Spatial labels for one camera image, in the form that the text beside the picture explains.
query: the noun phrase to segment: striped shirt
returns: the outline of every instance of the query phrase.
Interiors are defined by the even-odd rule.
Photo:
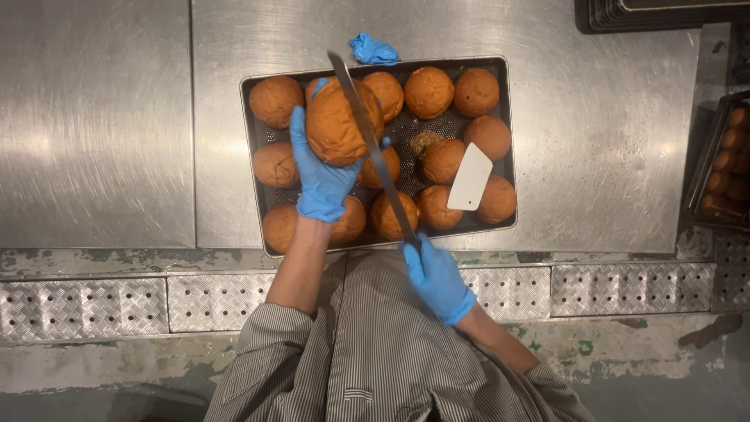
[[[418,421],[434,408],[451,422],[594,420],[545,363],[518,375],[443,325],[401,254],[349,254],[346,268],[313,318],[272,303],[252,312],[206,422]]]

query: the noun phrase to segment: perforated metal plate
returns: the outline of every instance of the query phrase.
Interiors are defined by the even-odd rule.
[[[750,309],[750,240],[736,236],[716,238],[714,311]]]
[[[477,268],[460,273],[495,321],[550,316],[550,267]]]
[[[263,303],[275,273],[167,278],[169,330],[239,330]]]
[[[708,311],[716,264],[559,265],[552,316]]]
[[[168,333],[165,279],[0,283],[0,339]]]

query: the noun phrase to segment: bread knife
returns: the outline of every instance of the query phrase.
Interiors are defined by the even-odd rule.
[[[417,252],[421,254],[422,245],[414,234],[412,225],[409,224],[409,219],[406,215],[407,212],[404,210],[404,206],[401,204],[401,199],[398,197],[396,186],[393,184],[393,180],[391,180],[388,167],[382,157],[383,154],[380,152],[380,144],[377,139],[375,139],[375,134],[373,133],[372,126],[370,126],[368,115],[365,113],[362,102],[359,100],[359,96],[357,96],[357,91],[354,89],[354,82],[352,82],[352,77],[349,75],[349,70],[344,64],[341,56],[337,53],[329,50],[328,57],[333,65],[333,71],[336,73],[336,77],[338,77],[338,81],[341,84],[343,94],[346,96],[346,100],[349,102],[349,106],[352,109],[352,114],[354,115],[354,120],[357,122],[359,132],[364,139],[364,143],[368,147],[367,150],[370,152],[370,159],[373,161],[373,166],[375,167],[377,176],[380,179],[380,184],[383,186],[382,188],[386,192],[385,195],[391,203],[391,208],[396,215],[398,225],[401,226],[403,240],[414,245]]]

